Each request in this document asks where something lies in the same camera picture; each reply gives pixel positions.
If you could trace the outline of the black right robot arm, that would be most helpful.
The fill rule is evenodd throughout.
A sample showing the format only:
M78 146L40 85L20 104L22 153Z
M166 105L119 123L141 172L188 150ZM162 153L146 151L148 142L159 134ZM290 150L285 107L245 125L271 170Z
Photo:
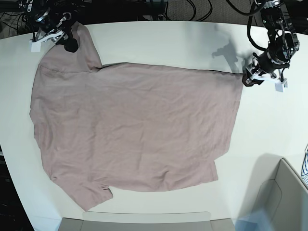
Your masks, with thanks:
M52 0L21 0L20 9L30 24L38 28L30 41L31 51L39 52L43 42L63 45L68 52L78 50L78 42L72 34L72 13L59 12Z

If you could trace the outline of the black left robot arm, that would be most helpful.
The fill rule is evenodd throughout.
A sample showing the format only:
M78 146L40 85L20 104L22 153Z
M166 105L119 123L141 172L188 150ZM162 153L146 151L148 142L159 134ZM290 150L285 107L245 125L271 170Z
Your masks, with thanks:
M267 48L258 46L251 37L253 15L260 13L269 38ZM262 51L253 53L252 62L246 66L242 83L246 87L272 80L286 86L283 76L290 67L291 58L299 50L299 40L292 24L286 4L282 0L256 0L252 3L247 23L247 37L254 48Z

